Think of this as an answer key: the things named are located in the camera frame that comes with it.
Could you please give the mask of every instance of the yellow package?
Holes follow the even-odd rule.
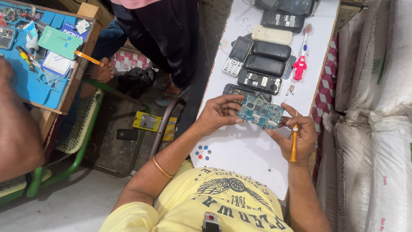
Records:
[[[161,117],[138,111],[136,113],[136,117],[133,122],[133,127],[157,132],[159,130],[161,120],[162,120]],[[164,133],[164,136],[163,136],[164,141],[173,141],[173,139],[175,138],[174,129],[175,129],[176,121],[177,121],[177,118],[169,119],[169,123],[167,124],[167,127],[166,127],[166,132]]]

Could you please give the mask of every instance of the white table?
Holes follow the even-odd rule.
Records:
[[[307,70],[299,82],[293,79],[294,71],[289,79],[282,80],[280,92],[272,97],[272,103],[280,104],[290,97],[287,104],[302,115],[309,115],[326,60],[338,8],[338,0],[320,0],[314,16],[306,18],[305,26],[309,23],[313,26],[308,36]],[[228,57],[227,53],[229,54],[232,49],[230,43],[238,36],[251,33],[253,27],[260,24],[263,11],[252,7],[250,1],[234,0],[229,14],[199,113],[208,99],[222,94],[226,84],[237,84],[236,78],[222,71]],[[300,56],[303,38],[304,30],[300,34],[293,34],[290,43],[293,56]],[[295,86],[294,95],[286,96],[291,83]],[[285,136],[290,134],[287,128],[279,128],[278,131]],[[286,196],[287,161],[282,157],[279,146],[261,128],[249,122],[220,128],[211,136],[203,138],[191,152],[191,156],[195,167],[222,168],[250,176],[267,185],[279,199]]]

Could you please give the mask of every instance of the white phone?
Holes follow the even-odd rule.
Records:
[[[237,76],[243,67],[246,57],[252,49],[253,40],[239,36],[234,43],[232,51],[226,60],[223,71],[229,75]]]
[[[256,25],[252,31],[252,39],[288,46],[292,40],[292,32],[280,29],[265,28]]]

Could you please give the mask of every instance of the workbench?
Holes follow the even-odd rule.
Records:
[[[310,23],[313,30],[308,36],[307,70],[303,79],[294,80],[295,72],[292,71],[289,79],[282,80],[279,94],[272,97],[272,103],[280,105],[287,100],[288,105],[304,116],[309,116],[312,109],[339,10],[339,1],[319,2],[312,16],[305,19],[305,26]],[[237,78],[225,74],[222,68],[232,49],[230,43],[238,36],[251,33],[253,27],[260,24],[263,10],[251,4],[251,1],[244,0],[232,2],[198,116],[206,101],[221,95],[226,84],[237,85]],[[304,30],[299,34],[293,33],[289,45],[291,55],[300,56],[303,39]],[[286,96],[291,84],[295,86],[293,95]],[[288,128],[278,128],[277,131],[286,137],[290,134]],[[239,173],[269,187],[278,199],[286,197],[288,163],[282,157],[279,146],[265,131],[250,122],[220,128],[203,138],[190,154],[196,168],[214,167]]]
[[[81,8],[79,9],[79,12],[78,12],[79,14],[71,14],[68,12],[58,11],[58,10],[36,6],[36,5],[30,5],[30,4],[13,1],[13,0],[3,0],[3,1],[0,1],[0,3],[1,2],[3,2],[2,7],[11,6],[11,7],[16,7],[16,8],[21,7],[22,9],[27,9],[27,8],[31,8],[32,6],[34,6],[36,7],[36,12],[41,12],[41,13],[50,12],[51,14],[55,14],[55,15],[59,15],[60,17],[63,17],[64,18],[63,21],[68,18],[71,18],[71,19],[77,18],[77,20],[85,19],[91,24],[91,26],[90,26],[87,37],[80,51],[89,56],[91,55],[94,49],[100,30],[102,29],[102,25],[98,21],[99,17],[101,16],[101,10],[98,7],[90,5],[90,4],[83,3],[81,5]],[[17,30],[17,33],[18,33],[18,36],[24,36],[23,30]],[[21,40],[16,41],[16,44],[14,44],[13,47],[20,45],[17,43],[21,43]],[[88,64],[88,60],[80,58],[80,57],[76,59],[76,64],[73,67],[73,71],[71,75],[68,75],[66,77],[67,81],[65,82],[65,87],[61,89],[61,95],[59,96],[60,100],[54,106],[50,107],[49,105],[46,104],[46,101],[42,103],[41,101],[36,102],[36,101],[30,100],[30,99],[35,98],[33,97],[33,93],[24,90],[24,85],[27,85],[26,88],[28,89],[32,87],[30,85],[37,84],[37,83],[34,83],[35,78],[32,78],[30,76],[30,75],[33,76],[33,73],[28,71],[28,65],[25,63],[25,61],[23,59],[12,59],[11,57],[8,58],[7,56],[5,58],[7,60],[10,59],[9,61],[12,64],[12,67],[15,70],[18,70],[17,75],[15,76],[12,82],[12,86],[15,88],[17,94],[21,97],[23,102],[29,103],[34,106],[31,114],[35,118],[35,120],[39,123],[39,127],[40,127],[41,134],[42,134],[42,139],[43,141],[45,141],[47,135],[49,134],[50,128],[55,122],[57,116],[59,114],[66,115],[68,113],[70,106],[72,104],[72,101],[74,99],[74,96],[80,85],[86,66]],[[19,73],[21,69],[25,69],[25,68],[27,69],[27,71],[25,71],[26,75],[22,75],[21,73]]]

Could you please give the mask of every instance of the green phone case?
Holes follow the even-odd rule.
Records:
[[[68,59],[74,59],[74,52],[83,44],[83,40],[46,26],[37,44]]]

